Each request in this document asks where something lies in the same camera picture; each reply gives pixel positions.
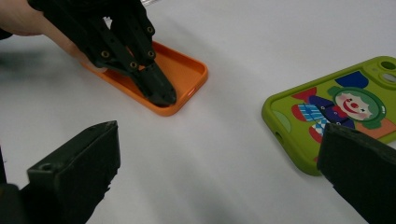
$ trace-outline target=orange phone case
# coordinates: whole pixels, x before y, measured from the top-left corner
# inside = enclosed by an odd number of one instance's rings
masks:
[[[177,101],[174,105],[159,107],[152,104],[129,77],[118,72],[107,70],[104,73],[98,73],[88,69],[158,115],[171,116],[204,85],[207,80],[207,67],[204,63],[157,42],[153,41],[152,46],[157,54],[155,62],[176,90]]]

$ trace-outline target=tabletop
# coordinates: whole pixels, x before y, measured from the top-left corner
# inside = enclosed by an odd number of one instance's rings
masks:
[[[116,120],[121,168],[88,223],[365,223],[323,176],[299,171],[262,121],[272,94],[396,56],[396,1],[162,0],[154,40],[208,67],[162,117],[44,36],[0,41],[7,180],[85,128]]]

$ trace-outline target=robotic hand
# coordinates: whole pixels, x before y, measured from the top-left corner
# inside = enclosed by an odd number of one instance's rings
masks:
[[[155,63],[154,27],[140,0],[28,0],[97,67],[130,77],[153,104],[173,105],[176,91]]]

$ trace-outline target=human hand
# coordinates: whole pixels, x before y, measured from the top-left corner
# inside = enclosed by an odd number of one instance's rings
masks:
[[[0,1],[0,28],[14,35],[46,35],[69,55],[94,68],[87,56],[50,23],[42,12],[31,8],[27,0]]]

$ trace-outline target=cartoon character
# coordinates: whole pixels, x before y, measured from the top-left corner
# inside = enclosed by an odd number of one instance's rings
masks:
[[[316,87],[293,95],[294,98],[304,100],[304,103],[293,105],[291,112],[301,121],[314,122],[309,128],[312,138],[321,142],[326,123],[336,123],[352,129],[379,129],[387,110],[377,96],[363,89],[368,85],[368,79],[361,72],[355,72],[335,81],[343,87],[328,89],[331,100],[317,96]]]

